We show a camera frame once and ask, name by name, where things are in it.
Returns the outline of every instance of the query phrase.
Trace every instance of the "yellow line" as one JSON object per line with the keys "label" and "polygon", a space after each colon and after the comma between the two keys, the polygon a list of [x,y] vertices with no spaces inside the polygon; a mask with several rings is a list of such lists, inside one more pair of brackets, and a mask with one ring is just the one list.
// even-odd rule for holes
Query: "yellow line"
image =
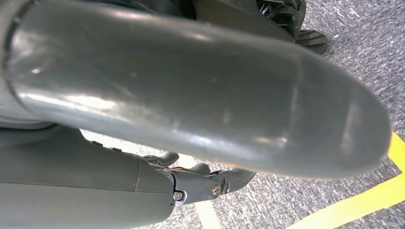
{"label": "yellow line", "polygon": [[[393,133],[388,156],[405,171],[405,143]],[[334,229],[343,224],[405,201],[405,174],[402,173],[354,197],[319,210],[287,229]]]}
{"label": "yellow line", "polygon": [[222,229],[218,216],[215,213],[211,201],[203,201],[195,203],[195,209],[204,229]]}
{"label": "yellow line", "polygon": [[[193,157],[179,154],[180,158],[178,160],[179,165],[182,167],[193,167],[196,165]],[[218,216],[215,213],[211,201],[203,201],[194,203],[195,209],[197,211],[198,217],[204,229],[222,229],[221,223]]]}
{"label": "yellow line", "polygon": [[405,142],[393,133],[388,156],[402,172],[405,172]]}

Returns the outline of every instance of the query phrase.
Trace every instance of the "metal bracket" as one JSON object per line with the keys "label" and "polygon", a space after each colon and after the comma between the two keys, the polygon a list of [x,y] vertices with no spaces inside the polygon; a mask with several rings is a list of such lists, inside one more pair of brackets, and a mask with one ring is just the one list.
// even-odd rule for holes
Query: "metal bracket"
{"label": "metal bracket", "polygon": [[244,169],[229,171],[218,170],[209,173],[206,164],[198,164],[190,169],[183,167],[168,168],[170,163],[177,160],[176,153],[164,156],[146,156],[147,161],[155,170],[172,177],[173,199],[176,205],[212,200],[220,195],[234,192],[245,187],[255,176],[255,172]]}

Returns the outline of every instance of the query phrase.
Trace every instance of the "screw head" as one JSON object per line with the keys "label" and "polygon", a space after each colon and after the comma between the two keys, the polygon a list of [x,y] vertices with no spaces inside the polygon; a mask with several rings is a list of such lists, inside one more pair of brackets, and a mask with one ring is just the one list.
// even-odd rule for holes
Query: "screw head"
{"label": "screw head", "polygon": [[221,185],[219,183],[214,183],[211,188],[211,196],[217,198],[221,194]]}
{"label": "screw head", "polygon": [[183,194],[181,192],[174,192],[173,199],[176,201],[180,201],[181,199],[183,199]]}

